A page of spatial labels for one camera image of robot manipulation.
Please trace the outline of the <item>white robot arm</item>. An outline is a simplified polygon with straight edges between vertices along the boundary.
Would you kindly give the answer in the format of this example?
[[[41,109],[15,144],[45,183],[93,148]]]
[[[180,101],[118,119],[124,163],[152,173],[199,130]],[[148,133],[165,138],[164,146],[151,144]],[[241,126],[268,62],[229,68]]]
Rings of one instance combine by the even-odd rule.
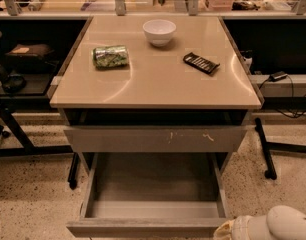
[[[306,240],[306,214],[274,206],[266,215],[226,221],[215,230],[213,240]]]

